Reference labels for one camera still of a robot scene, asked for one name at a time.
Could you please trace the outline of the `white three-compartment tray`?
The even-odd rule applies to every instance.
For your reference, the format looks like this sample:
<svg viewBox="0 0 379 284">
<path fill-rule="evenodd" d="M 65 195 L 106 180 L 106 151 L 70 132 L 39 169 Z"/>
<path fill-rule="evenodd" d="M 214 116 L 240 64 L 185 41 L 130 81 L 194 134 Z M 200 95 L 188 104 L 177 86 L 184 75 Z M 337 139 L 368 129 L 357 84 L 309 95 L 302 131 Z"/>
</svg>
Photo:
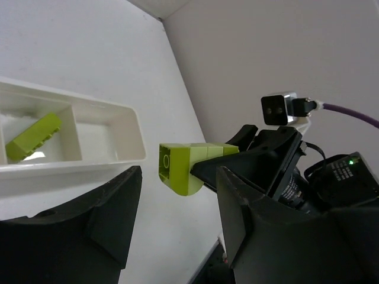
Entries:
<svg viewBox="0 0 379 284">
<path fill-rule="evenodd" d="M 7 158 L 6 143 L 48 113 L 62 125 L 30 157 Z M 1 196 L 46 191 L 73 179 L 141 163 L 146 148 L 136 111 L 74 92 L 1 78 Z"/>
</svg>

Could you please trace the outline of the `pale green lego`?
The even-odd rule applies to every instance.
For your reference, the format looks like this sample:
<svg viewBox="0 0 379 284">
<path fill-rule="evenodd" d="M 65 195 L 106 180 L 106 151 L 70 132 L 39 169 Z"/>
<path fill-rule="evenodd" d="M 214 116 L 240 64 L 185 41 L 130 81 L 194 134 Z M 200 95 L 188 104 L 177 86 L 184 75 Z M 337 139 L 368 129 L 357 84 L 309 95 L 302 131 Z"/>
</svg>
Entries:
<svg viewBox="0 0 379 284">
<path fill-rule="evenodd" d="M 198 162 L 239 152 L 238 146 L 224 143 L 162 143 L 159 145 L 160 180 L 176 194 L 197 193 L 204 182 L 190 174 Z"/>
</svg>

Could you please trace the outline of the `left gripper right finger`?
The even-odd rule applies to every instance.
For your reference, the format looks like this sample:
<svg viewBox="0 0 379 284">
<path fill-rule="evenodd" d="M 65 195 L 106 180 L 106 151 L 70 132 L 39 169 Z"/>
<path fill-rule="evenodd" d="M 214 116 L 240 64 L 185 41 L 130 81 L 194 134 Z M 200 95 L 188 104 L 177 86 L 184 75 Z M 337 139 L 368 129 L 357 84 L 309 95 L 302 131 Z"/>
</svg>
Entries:
<svg viewBox="0 0 379 284">
<path fill-rule="evenodd" d="M 378 209 L 312 217 L 216 174 L 227 259 L 237 283 L 377 283 Z"/>
</svg>

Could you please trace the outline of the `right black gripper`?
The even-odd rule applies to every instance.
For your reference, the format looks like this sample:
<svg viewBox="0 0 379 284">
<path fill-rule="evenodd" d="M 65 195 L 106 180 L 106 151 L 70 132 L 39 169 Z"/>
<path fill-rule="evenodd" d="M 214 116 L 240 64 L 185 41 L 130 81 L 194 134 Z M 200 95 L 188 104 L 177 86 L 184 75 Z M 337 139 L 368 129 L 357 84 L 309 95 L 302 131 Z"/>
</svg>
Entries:
<svg viewBox="0 0 379 284">
<path fill-rule="evenodd" d="M 237 146 L 239 152 L 198 162 L 190 171 L 212 191 L 217 190 L 217 169 L 226 167 L 273 200 L 304 213 L 378 200 L 378 179 L 359 152 L 323 156 L 300 173 L 297 162 L 307 149 L 324 152 L 303 141 L 293 127 L 259 131 L 257 126 L 245 124 L 226 143 Z"/>
</svg>

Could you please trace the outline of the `lime green 2x4 lego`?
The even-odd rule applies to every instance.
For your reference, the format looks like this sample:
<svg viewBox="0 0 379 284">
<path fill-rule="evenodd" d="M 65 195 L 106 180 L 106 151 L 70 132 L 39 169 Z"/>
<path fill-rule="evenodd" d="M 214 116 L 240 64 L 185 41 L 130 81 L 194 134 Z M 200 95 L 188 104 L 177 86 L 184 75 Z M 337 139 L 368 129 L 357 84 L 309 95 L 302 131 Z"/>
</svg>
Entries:
<svg viewBox="0 0 379 284">
<path fill-rule="evenodd" d="M 55 113 L 46 114 L 6 143 L 7 158 L 19 162 L 30 157 L 60 130 L 61 125 L 62 120 Z"/>
</svg>

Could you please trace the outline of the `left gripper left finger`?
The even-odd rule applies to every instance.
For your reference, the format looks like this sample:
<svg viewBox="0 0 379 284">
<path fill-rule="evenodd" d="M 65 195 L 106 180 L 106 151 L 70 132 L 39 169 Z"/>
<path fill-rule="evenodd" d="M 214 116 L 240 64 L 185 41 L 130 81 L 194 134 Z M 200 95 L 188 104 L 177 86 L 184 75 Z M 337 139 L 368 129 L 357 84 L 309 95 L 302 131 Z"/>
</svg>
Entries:
<svg viewBox="0 0 379 284">
<path fill-rule="evenodd" d="M 142 189 L 132 166 L 33 217 L 1 222 L 2 283 L 117 283 L 126 267 Z"/>
</svg>

